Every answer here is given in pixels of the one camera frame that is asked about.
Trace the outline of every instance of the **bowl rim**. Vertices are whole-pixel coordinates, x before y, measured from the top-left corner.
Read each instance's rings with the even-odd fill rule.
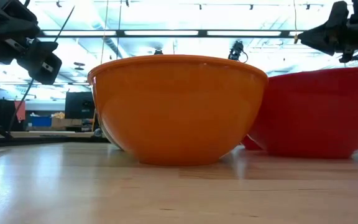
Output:
[[[107,68],[117,68],[122,66],[128,66],[130,63],[159,63],[159,62],[204,62],[204,63],[213,63],[220,65],[230,65],[240,69],[251,70],[254,74],[258,75],[260,78],[263,78],[264,81],[268,82],[267,74],[259,68],[256,68],[252,65],[246,63],[237,62],[235,60],[229,60],[224,58],[209,57],[209,56],[200,56],[200,55],[147,55],[147,56],[137,56],[130,58],[123,58],[119,60],[114,60],[107,62],[97,67],[94,67],[88,74],[88,83],[92,85],[93,77],[102,73]]]

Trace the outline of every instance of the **cardboard box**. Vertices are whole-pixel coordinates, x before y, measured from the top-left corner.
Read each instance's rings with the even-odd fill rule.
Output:
[[[52,118],[52,127],[71,127],[71,126],[82,126],[82,119],[59,119]]]

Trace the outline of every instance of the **orange bowl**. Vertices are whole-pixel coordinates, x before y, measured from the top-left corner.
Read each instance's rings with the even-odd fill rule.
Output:
[[[152,55],[105,63],[88,75],[105,134],[141,162],[217,162],[247,134],[266,74],[232,60]]]

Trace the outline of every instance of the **ceiling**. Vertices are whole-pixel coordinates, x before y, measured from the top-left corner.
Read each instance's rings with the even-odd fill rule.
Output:
[[[38,17],[44,34],[57,33],[72,7],[75,9],[64,30],[75,37],[61,36],[55,52],[62,61],[56,84],[35,83],[28,99],[62,99],[67,91],[90,91],[88,72],[118,58],[152,55],[155,49],[164,54],[193,54],[227,58],[239,38],[197,37],[90,37],[92,30],[307,30],[324,23],[334,0],[32,0],[29,9]],[[352,12],[351,0],[349,10]],[[42,41],[54,41],[45,35]],[[242,38],[248,64],[270,76],[304,70],[343,67],[338,55],[330,57],[291,38]],[[75,70],[75,62],[84,63]],[[348,63],[358,66],[358,62]],[[27,72],[15,62],[0,65],[0,89],[21,97],[30,82]]]

